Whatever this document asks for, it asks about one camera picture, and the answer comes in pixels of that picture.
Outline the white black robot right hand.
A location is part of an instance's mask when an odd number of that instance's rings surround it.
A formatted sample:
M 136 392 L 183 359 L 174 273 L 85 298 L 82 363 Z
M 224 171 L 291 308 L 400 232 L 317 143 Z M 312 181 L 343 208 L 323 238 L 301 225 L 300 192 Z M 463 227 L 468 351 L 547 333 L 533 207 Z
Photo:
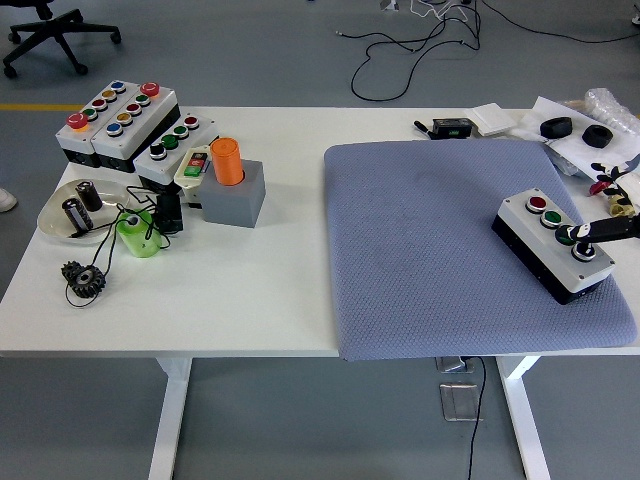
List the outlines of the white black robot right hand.
M 596 178 L 608 183 L 604 189 L 606 195 L 621 196 L 621 206 L 631 206 L 635 216 L 624 215 L 586 223 L 582 225 L 561 225 L 555 231 L 559 243 L 600 243 L 639 236 L 639 156 L 621 165 L 594 162 L 591 169 L 599 172 Z

